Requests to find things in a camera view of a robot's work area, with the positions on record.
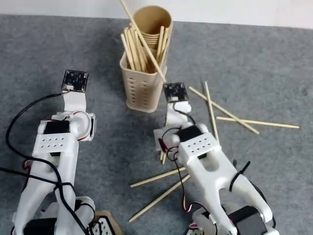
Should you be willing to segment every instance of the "wire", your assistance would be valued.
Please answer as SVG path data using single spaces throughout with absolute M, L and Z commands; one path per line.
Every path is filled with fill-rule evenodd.
M 22 152 L 18 151 L 10 142 L 10 133 L 12 131 L 12 128 L 15 124 L 15 122 L 18 120 L 18 118 L 23 114 L 25 113 L 29 108 L 31 108 L 32 106 L 34 106 L 35 104 L 43 101 L 43 100 L 46 100 L 46 99 L 49 99 L 49 98 L 53 98 L 53 97 L 58 97 L 58 96 L 61 96 L 63 94 L 66 94 L 66 93 L 57 93 L 57 94 L 50 94 L 50 95 L 47 95 L 47 96 L 44 96 L 42 98 L 39 98 L 35 101 L 33 101 L 32 103 L 28 104 L 25 108 L 23 108 L 13 119 L 12 121 L 10 122 L 9 124 L 9 127 L 6 131 L 6 134 L 5 134 L 5 142 L 7 144 L 7 146 L 14 152 L 16 153 L 17 155 L 27 159 L 27 160 L 33 160 L 33 161 L 38 161 L 38 162 L 42 162 L 42 163 L 45 163 L 47 165 L 49 165 L 52 170 L 55 172 L 55 175 L 56 175 L 56 178 L 57 178 L 57 183 L 56 185 L 59 187 L 59 193 L 60 193 L 60 198 L 61 198 L 61 201 L 62 203 L 64 204 L 65 208 L 68 210 L 68 212 L 71 214 L 71 216 L 74 218 L 74 220 L 76 221 L 76 223 L 79 225 L 79 227 L 82 229 L 82 231 L 84 232 L 85 235 L 89 235 L 89 232 L 87 231 L 87 229 L 85 228 L 85 226 L 83 225 L 82 221 L 78 218 L 78 216 L 76 215 L 75 211 L 69 206 L 69 204 L 67 203 L 67 201 L 65 200 L 64 198 L 64 192 L 63 192 L 63 185 L 62 185 L 62 179 L 61 179 L 61 176 L 60 176 L 60 173 L 57 169 L 57 167 L 47 161 L 47 160 L 44 160 L 44 159 L 40 159 L 40 158 L 34 158 L 32 156 L 28 156 L 26 154 L 23 154 Z
M 102 234 L 102 224 L 99 221 L 97 221 L 96 223 L 99 225 L 99 233 L 101 235 Z
M 253 187 L 255 188 L 255 190 L 257 190 L 257 192 L 261 195 L 261 197 L 263 198 L 263 200 L 268 204 L 268 201 L 266 200 L 266 198 L 265 198 L 263 192 L 262 192 L 253 182 L 250 181 L 250 183 L 253 185 Z M 275 219 L 274 215 L 273 215 L 272 220 L 273 220 L 272 228 L 276 228 L 276 219 Z
M 11 169 L 7 169 L 7 168 L 4 168 L 4 167 L 0 167 L 0 171 L 4 171 L 4 172 L 10 173 L 10 174 L 15 174 L 15 175 L 21 175 L 21 176 L 24 176 L 26 178 L 28 178 L 28 177 L 29 178 L 33 178 L 33 179 L 44 181 L 44 182 L 47 182 L 47 183 L 50 183 L 50 184 L 54 184 L 54 185 L 57 184 L 57 182 L 54 182 L 52 180 L 44 179 L 44 178 L 41 178 L 41 177 L 38 177 L 38 176 L 34 176 L 34 175 L 29 175 L 29 174 L 26 174 L 24 172 L 11 170 Z
M 10 235 L 14 235 L 14 232 L 15 232 L 15 227 L 13 226 L 11 229 Z
M 162 137 L 161 137 L 161 140 L 163 141 L 163 138 L 164 138 L 165 134 L 168 133 L 169 131 L 171 131 L 171 130 L 180 130 L 180 129 L 181 129 L 181 127 L 173 127 L 173 128 L 167 129 L 167 130 L 163 133 L 163 135 L 162 135 Z
M 185 112 L 183 112 L 183 111 L 180 111 L 180 110 L 175 109 L 175 105 L 176 105 L 176 104 L 177 104 L 177 103 L 174 103 L 174 105 L 173 105 L 174 111 L 176 111 L 176 112 L 178 112 L 178 113 L 180 113 L 180 114 L 183 114 L 183 115 L 187 116 L 187 117 L 192 121 L 192 123 L 195 125 L 195 124 L 196 124 L 196 121 L 192 118 L 192 116 L 190 116 L 189 114 L 187 114 L 187 113 L 185 113 Z
M 233 179 L 231 180 L 231 182 L 230 182 L 230 184 L 229 184 L 229 191 L 230 191 L 230 192 L 232 191 L 233 184 L 235 183 L 235 181 L 236 181 L 236 179 L 238 178 L 238 176 L 241 175 L 241 174 L 243 174 L 243 173 L 245 172 L 245 170 L 248 168 L 248 166 L 250 165 L 250 163 L 251 163 L 251 162 L 248 161 L 248 162 L 246 163 L 246 165 L 244 166 L 244 168 L 242 168 L 242 170 L 238 171 L 238 172 L 235 174 L 235 176 L 233 177 Z M 236 167 L 236 165 L 237 165 L 237 161 L 236 161 L 236 160 L 233 161 L 233 165 Z M 265 198 L 263 192 L 262 192 L 253 182 L 250 181 L 250 183 L 253 185 L 253 187 L 255 188 L 255 190 L 260 194 L 260 196 L 263 198 L 263 200 L 268 204 L 268 201 L 266 200 L 266 198 Z M 276 219 L 275 219 L 274 215 L 273 215 L 272 220 L 273 220 L 272 228 L 276 228 Z

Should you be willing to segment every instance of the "paper cup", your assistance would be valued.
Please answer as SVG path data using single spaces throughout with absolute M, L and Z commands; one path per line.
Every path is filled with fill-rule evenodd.
M 161 26 L 172 27 L 170 13 L 160 6 L 146 6 L 134 14 L 134 20 L 142 33 L 142 36 L 156 36 L 160 34 Z

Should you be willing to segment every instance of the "perforated plate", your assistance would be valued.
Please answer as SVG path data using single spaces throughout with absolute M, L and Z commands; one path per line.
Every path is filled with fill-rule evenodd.
M 186 235 L 201 235 L 201 231 L 198 229 L 197 230 L 188 230 Z
M 188 158 L 198 157 L 216 149 L 221 149 L 221 146 L 211 133 L 204 133 L 179 145 L 179 151 L 183 151 Z
M 99 218 L 98 220 L 101 223 L 102 233 L 100 233 L 99 224 L 96 224 L 93 227 L 93 233 L 94 235 L 115 235 L 112 226 L 110 224 L 110 221 L 106 216 Z
M 34 154 L 66 152 L 74 149 L 78 141 L 71 133 L 37 135 Z

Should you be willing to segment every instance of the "beige plastic container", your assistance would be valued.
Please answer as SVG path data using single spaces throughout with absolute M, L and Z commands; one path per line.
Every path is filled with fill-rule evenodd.
M 158 40 L 161 26 L 169 28 L 169 37 L 172 33 L 172 17 L 167 10 L 160 6 L 145 6 L 140 8 L 134 14 L 134 20 L 145 40 Z
M 156 50 L 151 50 L 151 52 L 154 56 L 157 53 Z M 165 52 L 160 64 L 164 76 L 167 72 L 167 56 L 168 51 Z M 145 113 L 154 112 L 157 109 L 163 86 L 160 75 L 157 72 L 145 73 L 128 69 L 125 53 L 119 64 L 122 69 L 127 107 Z

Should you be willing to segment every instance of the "black cable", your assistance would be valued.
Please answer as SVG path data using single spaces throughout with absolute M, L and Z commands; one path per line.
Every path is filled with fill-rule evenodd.
M 196 121 L 192 118 L 192 116 L 190 116 L 189 114 L 187 114 L 187 113 L 185 113 L 185 112 L 183 112 L 183 111 L 180 111 L 180 110 L 175 109 L 175 105 L 176 105 L 176 104 L 177 104 L 177 103 L 174 103 L 174 105 L 173 105 L 174 111 L 176 111 L 176 112 L 178 112 L 178 113 L 180 113 L 180 114 L 183 114 L 183 115 L 187 116 L 187 117 L 192 121 L 192 123 L 195 125 L 195 124 L 196 124 Z
M 179 169 L 179 166 L 178 166 L 176 160 L 174 160 L 174 163 L 175 163 L 176 168 L 177 168 L 177 170 L 178 170 L 179 180 L 180 180 L 180 183 L 181 183 L 181 188 L 182 188 L 182 203 L 183 203 L 184 198 L 185 198 L 185 188 L 184 188 L 184 184 L 183 184 L 183 181 L 182 181 L 182 176 L 181 176 L 181 173 L 180 173 L 180 169 Z M 199 202 L 192 202 L 192 203 L 189 204 L 188 207 L 190 207 L 190 206 L 193 205 L 193 204 L 196 204 L 196 205 L 201 206 L 208 214 L 210 214 L 210 212 L 209 212 L 201 203 L 199 203 Z M 216 229 L 215 235 L 217 235 L 217 233 L 218 233 L 218 228 L 217 228 L 216 223 L 215 223 L 214 225 L 215 225 L 215 229 Z
M 54 185 L 57 184 L 57 182 L 54 182 L 52 180 L 47 180 L 47 179 L 44 179 L 44 178 L 41 178 L 41 177 L 38 177 L 38 176 L 35 176 L 35 175 L 29 175 L 29 174 L 24 173 L 24 172 L 11 170 L 11 169 L 7 169 L 7 168 L 4 168 L 4 167 L 0 167 L 0 171 L 4 171 L 4 172 L 10 173 L 10 174 L 15 174 L 15 175 L 21 175 L 21 176 L 24 176 L 24 177 L 33 178 L 33 179 L 44 181 L 44 182 L 47 182 L 47 183 L 50 183 L 50 184 L 54 184 Z
M 218 230 L 217 230 L 217 225 L 215 223 L 215 235 L 217 235 L 217 233 L 218 233 Z
M 57 97 L 57 96 L 61 96 L 65 93 L 58 93 L 58 94 L 50 94 L 50 95 L 47 95 L 47 96 L 44 96 L 42 98 L 39 98 L 37 100 L 35 100 L 34 102 L 30 103 L 29 105 L 27 105 L 25 108 L 23 108 L 11 121 L 11 123 L 9 124 L 9 127 L 6 131 L 6 134 L 5 134 L 5 142 L 7 144 L 7 146 L 13 151 L 15 152 L 16 154 L 18 154 L 19 156 L 25 158 L 25 159 L 28 159 L 28 160 L 33 160 L 33 161 L 38 161 L 38 162 L 42 162 L 42 163 L 45 163 L 47 165 L 49 165 L 52 170 L 55 172 L 56 174 L 56 177 L 57 177 L 57 186 L 59 187 L 59 192 L 60 192 L 60 198 L 61 198 L 61 201 L 62 203 L 64 204 L 65 208 L 68 210 L 68 212 L 72 215 L 72 217 L 74 218 L 74 220 L 76 221 L 76 223 L 79 225 L 79 227 L 82 229 L 82 231 L 84 232 L 85 235 L 89 235 L 87 229 L 85 228 L 85 226 L 83 225 L 83 223 L 81 222 L 81 220 L 78 218 L 78 216 L 76 215 L 75 211 L 69 206 L 69 204 L 67 203 L 67 201 L 65 200 L 64 198 L 64 192 L 63 192 L 63 186 L 62 186 L 62 179 L 61 179 L 61 176 L 60 176 L 60 173 L 57 169 L 57 167 L 52 164 L 51 162 L 47 161 L 47 160 L 44 160 L 44 159 L 40 159 L 40 158 L 34 158 L 32 156 L 28 156 L 26 154 L 23 154 L 22 152 L 18 151 L 11 143 L 10 143 L 10 133 L 11 133 L 11 130 L 13 128 L 13 125 L 15 124 L 15 122 L 17 121 L 17 119 L 23 114 L 25 113 L 29 108 L 31 108 L 32 106 L 34 106 L 35 104 L 43 101 L 43 100 L 46 100 L 46 99 L 49 99 L 49 98 L 53 98 L 53 97 Z
M 11 229 L 10 235 L 14 235 L 14 230 L 15 230 L 15 227 L 13 226 Z
M 238 172 L 235 174 L 235 176 L 232 178 L 232 180 L 230 181 L 230 184 L 229 184 L 229 191 L 230 191 L 230 192 L 233 190 L 233 185 L 234 185 L 236 179 L 238 178 L 238 176 L 240 176 L 241 174 L 243 174 L 243 173 L 246 171 L 246 169 L 248 168 L 248 166 L 250 165 L 250 163 L 251 163 L 251 162 L 248 161 L 248 162 L 246 163 L 246 165 L 244 166 L 244 168 L 242 168 L 240 171 L 238 171 Z
M 99 233 L 102 235 L 102 224 L 99 221 L 97 221 L 96 224 L 99 225 Z
M 57 186 L 53 189 L 53 192 L 54 192 L 54 193 L 55 193 L 55 190 L 57 190 L 57 189 L 59 188 L 58 184 L 56 184 L 56 185 L 57 185 Z M 75 193 L 74 186 L 73 186 L 71 183 L 69 183 L 69 182 L 67 182 L 67 183 L 62 183 L 62 186 L 66 186 L 66 185 L 71 186 L 71 188 L 73 189 L 73 191 L 74 191 L 74 193 Z
M 235 174 L 234 178 L 231 180 L 231 182 L 230 182 L 230 184 L 229 184 L 229 191 L 230 191 L 230 192 L 232 191 L 233 185 L 234 185 L 236 179 L 238 178 L 238 176 L 241 175 L 241 174 L 243 174 L 243 173 L 245 172 L 245 170 L 248 168 L 248 166 L 250 165 L 250 163 L 251 163 L 251 162 L 248 161 L 247 164 L 244 166 L 244 168 L 242 168 L 242 170 L 238 171 L 238 172 Z M 237 161 L 236 161 L 236 160 L 234 160 L 233 165 L 236 167 L 236 165 L 237 165 Z M 260 194 L 260 196 L 263 198 L 263 200 L 268 204 L 268 201 L 266 200 L 266 198 L 265 198 L 263 192 L 262 192 L 253 182 L 250 181 L 250 183 L 253 185 L 253 187 L 255 188 L 255 190 Z M 273 220 L 272 228 L 276 228 L 276 219 L 275 219 L 274 215 L 273 215 L 272 220 Z
M 257 190 L 257 192 L 261 195 L 261 197 L 263 198 L 263 200 L 268 204 L 268 201 L 266 200 L 266 198 L 265 198 L 263 192 L 262 192 L 253 182 L 250 181 L 250 183 L 253 185 L 253 187 L 255 188 L 255 190 Z M 272 228 L 276 228 L 276 219 L 275 219 L 274 215 L 273 215 L 272 220 L 273 220 Z
M 161 137 L 161 140 L 162 140 L 162 141 L 163 141 L 163 138 L 164 138 L 165 134 L 166 134 L 167 132 L 171 131 L 171 130 L 180 130 L 180 127 L 173 127 L 173 128 L 170 128 L 170 129 L 166 130 L 166 131 L 163 133 L 162 137 Z
M 89 223 L 89 231 L 91 235 L 94 235 L 93 230 L 92 230 L 92 222 Z

